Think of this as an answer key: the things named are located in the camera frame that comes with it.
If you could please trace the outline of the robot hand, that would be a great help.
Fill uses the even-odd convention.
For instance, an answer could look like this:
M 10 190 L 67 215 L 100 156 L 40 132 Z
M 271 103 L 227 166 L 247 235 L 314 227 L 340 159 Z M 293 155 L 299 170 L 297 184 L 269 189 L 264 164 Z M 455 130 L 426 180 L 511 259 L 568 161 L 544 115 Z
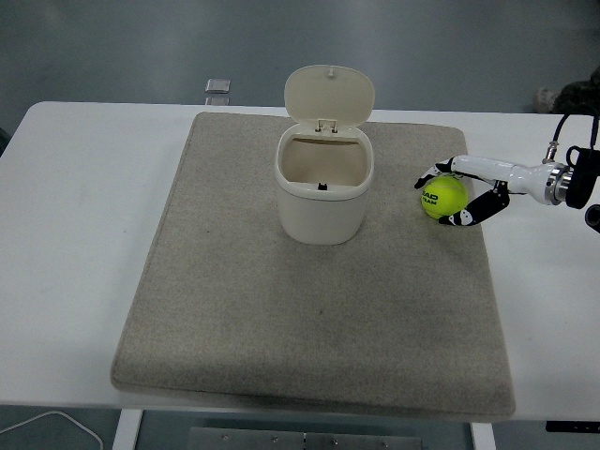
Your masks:
M 422 188 L 443 175 L 468 177 L 489 184 L 490 190 L 463 209 L 438 219 L 444 225 L 474 226 L 506 208 L 511 194 L 530 195 L 541 204 L 551 204 L 547 183 L 553 169 L 552 164 L 526 167 L 498 159 L 462 155 L 435 163 L 417 179 L 414 187 Z

